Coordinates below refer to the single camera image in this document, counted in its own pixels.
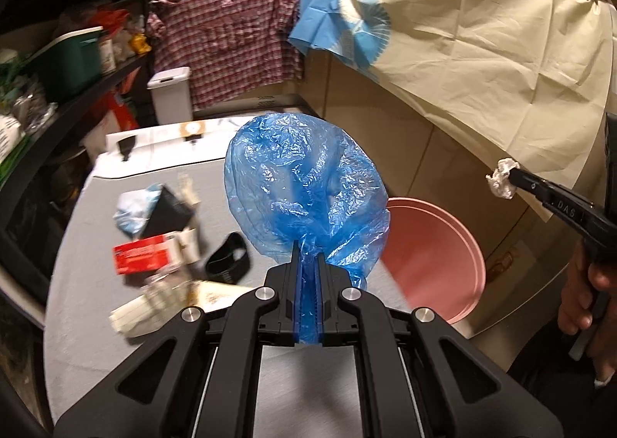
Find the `person's right hand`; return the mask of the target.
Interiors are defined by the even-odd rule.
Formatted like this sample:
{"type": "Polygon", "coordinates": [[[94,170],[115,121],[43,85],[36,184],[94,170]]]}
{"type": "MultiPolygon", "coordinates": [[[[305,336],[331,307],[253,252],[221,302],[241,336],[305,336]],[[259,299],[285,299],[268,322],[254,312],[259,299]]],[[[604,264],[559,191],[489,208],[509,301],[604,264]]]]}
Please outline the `person's right hand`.
{"type": "Polygon", "coordinates": [[[592,326],[594,292],[611,296],[604,319],[587,350],[596,370],[596,380],[605,386],[616,374],[616,268],[590,264],[585,246],[578,242],[567,266],[567,282],[561,290],[557,317],[561,331],[575,335],[592,326]]]}

